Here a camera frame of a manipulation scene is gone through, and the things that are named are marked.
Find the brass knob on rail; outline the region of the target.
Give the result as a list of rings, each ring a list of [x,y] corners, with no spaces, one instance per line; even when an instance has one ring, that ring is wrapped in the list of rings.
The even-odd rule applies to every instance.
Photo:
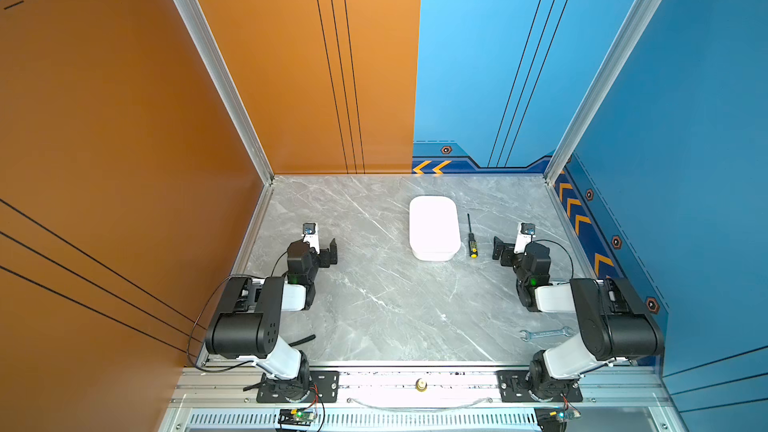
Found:
[[[415,383],[415,389],[418,392],[425,392],[428,388],[428,384],[425,379],[419,378]]]

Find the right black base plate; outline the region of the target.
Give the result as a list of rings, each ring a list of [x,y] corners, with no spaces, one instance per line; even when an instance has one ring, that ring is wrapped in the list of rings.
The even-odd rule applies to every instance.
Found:
[[[504,403],[583,401],[577,380],[559,380],[543,374],[535,377],[529,370],[500,370],[496,372],[497,385]]]

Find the left green circuit board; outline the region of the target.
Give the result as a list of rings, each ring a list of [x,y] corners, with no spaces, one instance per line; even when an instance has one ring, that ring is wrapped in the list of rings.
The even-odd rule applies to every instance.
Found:
[[[317,413],[312,409],[281,409],[277,416],[277,430],[310,430],[315,425],[317,418]]]

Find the silver open-end wrench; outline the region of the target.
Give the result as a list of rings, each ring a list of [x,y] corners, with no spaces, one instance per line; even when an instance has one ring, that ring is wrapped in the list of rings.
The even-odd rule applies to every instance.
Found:
[[[530,330],[523,329],[520,331],[520,338],[524,342],[531,342],[533,340],[545,339],[550,337],[572,337],[575,334],[576,332],[571,327],[564,326],[559,329],[544,330],[544,331],[530,331]]]

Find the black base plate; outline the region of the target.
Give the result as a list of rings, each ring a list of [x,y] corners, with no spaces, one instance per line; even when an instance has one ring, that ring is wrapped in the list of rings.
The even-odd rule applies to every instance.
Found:
[[[260,404],[309,404],[319,395],[325,403],[335,403],[339,392],[340,373],[335,370],[301,372],[291,380],[263,379],[258,387],[256,401]]]
[[[535,377],[529,370],[500,370],[496,372],[497,385],[504,403],[583,401],[577,380],[559,380],[543,374]]]

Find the aluminium front rail frame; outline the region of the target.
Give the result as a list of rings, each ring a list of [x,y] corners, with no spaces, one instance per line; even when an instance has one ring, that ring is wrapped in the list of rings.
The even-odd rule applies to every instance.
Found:
[[[650,367],[615,366],[579,380],[580,403],[504,403],[496,372],[526,370],[496,363],[327,362],[340,373],[338,398],[325,404],[260,404],[255,370],[182,373],[160,422],[162,431],[278,431],[281,409],[312,409],[306,431],[540,431],[536,409],[574,410],[566,431],[684,431],[681,414]],[[426,380],[418,392],[415,383]]]

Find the aluminium corner post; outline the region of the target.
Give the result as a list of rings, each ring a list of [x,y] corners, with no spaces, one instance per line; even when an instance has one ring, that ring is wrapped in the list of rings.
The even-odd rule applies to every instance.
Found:
[[[552,186],[564,170],[662,1],[633,1],[543,174],[547,185]]]
[[[271,186],[274,172],[199,0],[173,2],[262,183]]]

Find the black yellow screwdriver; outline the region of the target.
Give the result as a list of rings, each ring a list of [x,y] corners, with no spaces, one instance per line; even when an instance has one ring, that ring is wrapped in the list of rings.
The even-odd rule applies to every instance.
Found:
[[[479,255],[478,245],[477,245],[477,240],[476,240],[475,234],[474,234],[474,232],[472,230],[470,214],[467,214],[467,223],[468,223],[468,249],[469,249],[469,256],[471,258],[477,258],[478,255]]]

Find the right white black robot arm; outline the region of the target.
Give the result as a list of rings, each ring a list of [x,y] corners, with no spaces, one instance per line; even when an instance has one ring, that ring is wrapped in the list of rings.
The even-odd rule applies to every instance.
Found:
[[[623,360],[660,356],[664,337],[629,280],[571,278],[551,282],[549,248],[539,241],[496,237],[492,258],[513,269],[522,306],[534,313],[566,313],[578,328],[560,345],[536,352],[528,370],[499,372],[502,399],[563,402],[577,397],[586,374]]]

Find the right circuit board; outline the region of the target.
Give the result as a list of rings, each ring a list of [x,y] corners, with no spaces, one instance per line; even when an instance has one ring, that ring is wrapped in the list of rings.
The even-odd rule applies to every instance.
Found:
[[[565,432],[571,420],[581,417],[580,412],[562,409],[536,409],[535,415],[541,432]]]

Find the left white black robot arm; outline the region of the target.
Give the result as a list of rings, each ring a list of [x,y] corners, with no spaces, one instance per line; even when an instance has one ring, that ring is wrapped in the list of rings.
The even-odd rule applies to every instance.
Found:
[[[306,354],[280,336],[281,315],[311,308],[319,270],[338,263],[337,243],[332,240],[317,250],[305,241],[295,241],[286,257],[287,271],[281,276],[260,283],[251,276],[228,279],[205,336],[210,354],[263,372],[259,382],[244,390],[256,390],[264,403],[301,402],[318,396]]]

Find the white plastic bin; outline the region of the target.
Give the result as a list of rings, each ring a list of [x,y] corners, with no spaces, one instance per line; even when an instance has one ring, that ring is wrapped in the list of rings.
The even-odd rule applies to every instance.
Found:
[[[461,248],[458,210],[444,196],[419,196],[409,204],[409,245],[420,261],[447,262]]]

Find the right aluminium corner post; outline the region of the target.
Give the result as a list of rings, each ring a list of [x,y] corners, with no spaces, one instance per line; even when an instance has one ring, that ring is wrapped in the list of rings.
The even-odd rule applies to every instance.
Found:
[[[662,1],[633,1],[543,174],[547,185],[552,186],[564,170]]]

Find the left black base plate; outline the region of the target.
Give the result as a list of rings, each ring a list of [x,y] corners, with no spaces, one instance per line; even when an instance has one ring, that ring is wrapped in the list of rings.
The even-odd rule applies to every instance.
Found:
[[[301,372],[291,380],[263,379],[258,387],[256,401],[260,404],[309,404],[319,395],[325,403],[335,403],[339,392],[340,373],[335,370]]]

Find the left aluminium corner post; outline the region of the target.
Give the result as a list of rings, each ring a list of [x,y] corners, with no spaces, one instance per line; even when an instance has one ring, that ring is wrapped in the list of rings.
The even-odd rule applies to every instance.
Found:
[[[271,186],[274,172],[199,0],[173,2],[262,183]]]

